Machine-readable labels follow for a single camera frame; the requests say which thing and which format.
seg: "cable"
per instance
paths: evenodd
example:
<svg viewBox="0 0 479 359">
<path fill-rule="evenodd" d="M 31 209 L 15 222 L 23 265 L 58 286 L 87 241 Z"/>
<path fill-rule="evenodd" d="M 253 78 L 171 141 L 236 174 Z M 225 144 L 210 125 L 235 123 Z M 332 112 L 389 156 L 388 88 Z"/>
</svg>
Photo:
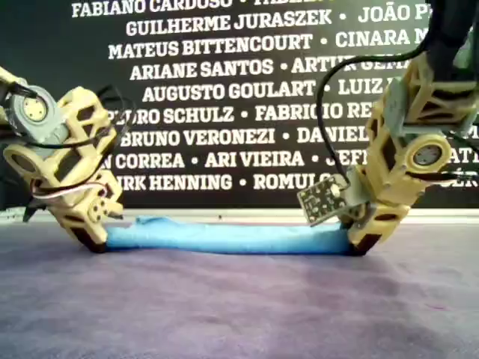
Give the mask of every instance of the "cable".
<svg viewBox="0 0 479 359">
<path fill-rule="evenodd" d="M 444 134 L 448 136 L 449 138 L 452 138 L 453 140 L 455 140 L 457 143 L 466 145 L 471 150 L 473 150 L 476 155 L 479 156 L 479 148 L 473 145 L 472 142 L 468 140 L 467 138 L 458 136 L 452 131 L 445 131 Z"/>
<path fill-rule="evenodd" d="M 132 107 L 132 113 L 136 112 L 135 103 L 131 99 L 127 99 L 125 97 L 122 97 L 120 91 L 117 88 L 107 86 L 106 88 L 99 91 L 99 94 L 103 95 L 107 91 L 107 89 L 108 90 L 110 90 L 110 89 L 115 90 L 115 92 L 117 93 L 117 96 L 107 97 L 107 98 L 103 99 L 102 103 L 115 102 L 115 101 L 120 101 L 121 102 L 122 111 L 118 112 L 117 116 L 115 117 L 115 118 L 117 118 L 117 120 L 115 122 L 118 122 L 123 117 L 123 115 L 126 111 L 125 100 L 130 102 L 130 105 Z M 65 185 L 65 186 L 62 186 L 62 187 L 55 187 L 55 188 L 42 188 L 43 193 L 44 194 L 52 194 L 52 193 L 56 193 L 57 191 L 66 191 L 66 190 L 69 190 L 69 189 L 72 189 L 72 188 L 77 188 L 77 187 L 87 183 L 95 175 L 95 173 L 102 167 L 105 160 L 116 150 L 116 147 L 119 145 L 120 140 L 126 134 L 126 132 L 129 130 L 129 122 L 132 120 L 132 118 L 133 118 L 133 116 L 130 116 L 125 121 L 125 124 L 121 127 L 121 131 L 116 135 L 115 139 L 105 149 L 105 151 L 103 152 L 102 158 L 98 162 L 98 165 L 95 167 L 95 169 L 91 172 L 90 176 L 88 176 L 84 180 L 82 180 L 78 183 L 75 183 L 73 185 Z"/>
<path fill-rule="evenodd" d="M 38 200 L 51 200 L 53 198 L 62 197 L 62 196 L 65 196 L 67 194 L 72 194 L 74 192 L 87 191 L 89 189 L 95 189 L 95 188 L 102 188 L 103 189 L 102 193 L 100 194 L 101 197 L 105 197 L 106 193 L 108 193 L 108 190 L 107 190 L 106 186 L 103 185 L 102 183 L 90 182 L 90 183 L 85 183 L 84 185 L 79 185 L 75 188 L 64 189 L 64 190 L 61 190 L 61 191 L 55 191 L 53 193 L 45 194 L 45 192 L 43 190 L 38 191 L 38 187 L 35 186 L 33 182 L 34 181 L 32 181 L 32 184 L 31 184 L 31 187 L 30 187 L 31 196 L 33 198 L 38 199 Z"/>
<path fill-rule="evenodd" d="M 332 146 L 331 138 L 329 138 L 328 132 L 326 131 L 326 125 L 323 119 L 323 97 L 325 94 L 326 85 L 328 84 L 329 80 L 342 68 L 351 65 L 351 64 L 359 64 L 361 62 L 380 62 L 380 63 L 389 63 L 389 62 L 401 62 L 407 61 L 411 58 L 415 58 L 419 56 L 422 52 L 424 52 L 433 39 L 436 37 L 440 30 L 440 25 L 442 24 L 442 15 L 444 10 L 444 0 L 437 1 L 437 7 L 433 11 L 433 15 L 431 16 L 430 20 L 430 28 L 427 32 L 423 41 L 418 45 L 418 47 L 411 52 L 407 52 L 400 55 L 392 55 L 392 56 L 376 56 L 376 55 L 362 55 L 362 56 L 355 56 L 354 58 L 346 59 L 336 66 L 334 66 L 330 71 L 328 71 L 323 79 L 321 80 L 320 86 L 317 91 L 316 95 L 316 117 L 318 127 L 320 128 L 321 136 L 323 137 L 324 144 L 326 149 L 329 152 L 333 162 L 335 163 L 336 171 L 344 178 L 347 183 L 347 187 L 351 185 L 350 179 L 347 177 L 346 171 L 341 164 L 341 161 L 338 158 L 338 155 L 335 152 L 335 149 Z"/>
</svg>

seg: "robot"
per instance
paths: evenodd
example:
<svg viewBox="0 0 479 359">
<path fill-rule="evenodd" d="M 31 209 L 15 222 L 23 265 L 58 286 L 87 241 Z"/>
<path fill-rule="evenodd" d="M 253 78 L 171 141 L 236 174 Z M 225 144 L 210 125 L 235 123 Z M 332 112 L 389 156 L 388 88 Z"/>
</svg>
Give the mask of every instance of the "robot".
<svg viewBox="0 0 479 359">
<path fill-rule="evenodd" d="M 59 101 L 0 68 L 0 126 L 3 156 L 26 182 L 32 201 L 24 221 L 47 209 L 74 239 L 94 253 L 106 251 L 106 217 L 121 218 L 122 188 L 102 164 L 120 133 L 99 93 L 77 87 Z"/>
<path fill-rule="evenodd" d="M 360 56 L 324 76 L 317 94 L 317 119 L 338 174 L 298 193 L 311 226 L 337 217 L 347 229 L 350 254 L 365 255 L 385 241 L 428 187 L 461 178 L 442 172 L 451 157 L 448 138 L 464 140 L 478 112 L 478 0 L 429 0 L 430 30 L 413 52 L 392 57 Z M 323 123 L 328 80 L 348 64 L 411 59 L 367 122 L 367 164 L 342 168 Z M 107 217 L 121 218 L 122 188 L 102 168 L 128 123 L 118 132 L 103 98 L 78 87 L 59 101 L 0 68 L 0 126 L 8 141 L 3 156 L 25 181 L 32 201 L 27 221 L 47 209 L 58 223 L 94 253 L 106 251 Z"/>
<path fill-rule="evenodd" d="M 348 231 L 353 256 L 364 256 L 389 238 L 428 187 L 464 177 L 443 169 L 451 157 L 448 138 L 467 142 L 463 137 L 478 114 L 478 0 L 427 3 L 432 8 L 429 31 L 415 51 L 345 61 L 326 74 L 318 91 L 319 102 L 326 82 L 348 64 L 411 59 L 403 77 L 394 80 L 373 105 L 366 123 L 365 165 L 341 167 L 324 130 L 320 102 L 317 106 L 324 142 L 338 174 L 299 192 L 298 199 L 311 226 L 339 218 Z"/>
</svg>

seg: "printed name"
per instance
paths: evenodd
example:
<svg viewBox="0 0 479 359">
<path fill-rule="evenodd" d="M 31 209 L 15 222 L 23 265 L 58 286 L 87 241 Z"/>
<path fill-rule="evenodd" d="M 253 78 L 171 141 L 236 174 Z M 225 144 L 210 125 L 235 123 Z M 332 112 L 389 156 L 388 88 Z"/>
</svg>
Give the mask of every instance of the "printed name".
<svg viewBox="0 0 479 359">
<path fill-rule="evenodd" d="M 369 118 L 372 102 L 347 102 L 346 111 L 342 103 L 323 103 L 323 119 Z M 316 104 L 298 103 L 290 105 L 256 105 L 256 121 L 316 120 Z"/>
<path fill-rule="evenodd" d="M 313 96 L 316 80 L 270 82 L 233 82 L 202 85 L 164 85 L 144 90 L 143 102 L 176 102 L 220 99 L 273 99 Z"/>
<path fill-rule="evenodd" d="M 224 123 L 234 122 L 234 107 L 186 107 L 165 108 L 140 108 L 133 114 L 127 109 L 121 119 L 115 120 L 118 111 L 109 111 L 109 119 L 117 125 L 128 121 L 131 125 L 157 125 L 159 123 Z"/>
<path fill-rule="evenodd" d="M 229 191 L 230 174 L 164 174 L 117 176 L 124 191 Z"/>
<path fill-rule="evenodd" d="M 109 44 L 109 60 L 309 50 L 313 34 Z"/>
<path fill-rule="evenodd" d="M 363 7 L 358 21 L 366 22 L 385 22 L 385 21 L 407 21 L 414 17 L 415 20 L 422 20 L 425 15 L 429 15 L 430 8 L 427 4 L 416 4 L 415 15 L 409 5 L 394 4 L 393 1 L 387 1 L 385 7 L 373 6 Z"/>
<path fill-rule="evenodd" d="M 206 168 L 249 167 L 302 167 L 305 160 L 299 151 L 243 151 L 210 152 L 204 163 Z"/>
<path fill-rule="evenodd" d="M 144 64 L 132 68 L 130 81 L 193 79 L 200 77 L 271 75 L 274 62 L 270 58 L 232 61 L 183 62 L 177 64 Z"/>
<path fill-rule="evenodd" d="M 182 10 L 228 8 L 233 0 L 111 0 L 72 3 L 72 17 L 131 15 Z"/>
<path fill-rule="evenodd" d="M 420 43 L 426 36 L 427 28 L 414 29 L 414 43 Z M 339 31 L 336 34 L 336 46 L 345 47 L 379 47 L 410 45 L 408 31 L 400 30 L 372 30 L 372 31 Z"/>
</svg>

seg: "black wire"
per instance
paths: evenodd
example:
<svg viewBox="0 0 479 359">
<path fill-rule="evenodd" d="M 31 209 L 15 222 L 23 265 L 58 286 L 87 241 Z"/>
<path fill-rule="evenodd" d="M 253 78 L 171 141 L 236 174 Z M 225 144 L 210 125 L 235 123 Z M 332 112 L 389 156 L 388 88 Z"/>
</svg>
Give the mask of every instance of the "black wire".
<svg viewBox="0 0 479 359">
<path fill-rule="evenodd" d="M 115 102 L 115 101 L 120 101 L 121 102 L 121 108 L 122 110 L 118 112 L 117 116 L 115 116 L 115 118 L 117 118 L 117 120 L 115 122 L 118 122 L 122 117 L 123 115 L 125 114 L 126 112 L 126 106 L 125 106 L 125 102 L 129 102 L 130 103 L 130 107 L 132 108 L 132 113 L 134 114 L 136 112 L 136 106 L 135 106 L 135 103 L 131 100 L 131 99 L 127 99 L 126 97 L 122 97 L 121 94 L 120 94 L 120 91 L 117 89 L 117 88 L 114 88 L 114 87 L 111 87 L 111 89 L 115 90 L 115 92 L 117 93 L 117 96 L 114 96 L 114 97 L 107 97 L 105 99 L 103 99 L 103 102 L 102 103 L 105 103 L 106 102 Z M 113 152 L 116 150 L 117 146 L 120 144 L 120 140 L 122 139 L 123 136 L 125 136 L 125 134 L 128 132 L 129 130 L 129 122 L 132 120 L 133 116 L 129 116 L 129 118 L 125 121 L 125 124 L 121 127 L 121 130 L 119 131 L 119 133 L 115 136 L 115 139 L 109 144 L 109 146 L 105 149 L 105 151 L 103 152 L 102 154 L 102 158 L 101 160 L 98 162 L 98 165 L 95 167 L 95 169 L 92 171 L 91 175 L 88 176 L 87 178 L 85 178 L 84 180 L 82 180 L 81 182 L 78 182 L 78 183 L 75 183 L 73 185 L 65 185 L 65 186 L 62 186 L 62 187 L 55 187 L 55 188 L 40 188 L 41 190 L 41 194 L 52 194 L 52 193 L 56 193 L 58 191 L 64 191 L 64 190 L 68 190 L 68 189 L 73 189 L 73 188 L 77 188 L 81 185 L 84 185 L 85 183 L 87 183 L 89 180 L 91 180 L 91 178 L 97 173 L 97 171 L 102 167 L 103 163 L 105 162 L 105 160 L 111 155 L 113 154 Z"/>
<path fill-rule="evenodd" d="M 470 140 L 468 140 L 467 138 L 464 138 L 464 137 L 461 137 L 459 135 L 456 135 L 454 132 L 452 131 L 448 131 L 448 132 L 444 132 L 444 134 L 446 136 L 448 136 L 449 138 L 452 138 L 453 140 L 455 140 L 458 144 L 464 144 L 466 145 L 467 147 L 469 147 L 471 150 L 474 151 L 474 153 L 476 155 L 479 156 L 479 148 L 477 148 L 475 145 L 472 144 L 472 142 Z"/>
<path fill-rule="evenodd" d="M 323 79 L 321 80 L 321 83 L 316 95 L 316 117 L 317 117 L 318 127 L 320 128 L 321 136 L 323 137 L 323 141 L 326 146 L 326 149 L 328 150 L 329 155 L 331 156 L 333 162 L 335 163 L 336 171 L 344 178 L 348 187 L 351 184 L 351 182 L 349 178 L 347 177 L 346 171 L 344 170 L 344 167 L 341 164 L 341 161 L 339 160 L 338 155 L 335 152 L 335 149 L 332 146 L 332 142 L 331 142 L 331 139 L 329 138 L 328 132 L 326 131 L 326 125 L 323 119 L 323 97 L 325 94 L 326 85 L 328 84 L 329 80 L 331 80 L 331 78 L 339 70 L 351 64 L 359 64 L 362 62 L 380 62 L 380 63 L 401 62 L 401 61 L 407 61 L 407 60 L 410 60 L 411 58 L 415 58 L 419 56 L 422 52 L 424 52 L 427 49 L 427 47 L 430 45 L 430 43 L 434 40 L 434 38 L 440 31 L 440 26 L 442 24 L 442 15 L 443 15 L 442 11 L 444 9 L 443 7 L 444 3 L 442 1 L 437 1 L 438 2 L 437 7 L 435 8 L 433 15 L 431 16 L 429 31 L 427 32 L 425 38 L 418 45 L 416 49 L 412 50 L 411 52 L 407 52 L 400 55 L 392 55 L 392 56 L 375 56 L 375 55 L 355 56 L 354 58 L 346 59 L 340 62 L 339 64 L 337 64 L 336 66 L 334 66 L 332 69 L 330 69 L 330 71 L 328 71 L 324 75 Z"/>
</svg>

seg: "floor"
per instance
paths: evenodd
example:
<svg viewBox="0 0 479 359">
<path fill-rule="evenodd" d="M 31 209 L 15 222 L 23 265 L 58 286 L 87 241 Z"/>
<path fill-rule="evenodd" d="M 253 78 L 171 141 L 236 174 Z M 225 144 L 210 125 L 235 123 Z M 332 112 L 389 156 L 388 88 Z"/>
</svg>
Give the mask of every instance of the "floor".
<svg viewBox="0 0 479 359">
<path fill-rule="evenodd" d="M 403 225 L 366 257 L 92 255 L 0 227 L 2 359 L 479 358 L 479 225 Z"/>
</svg>

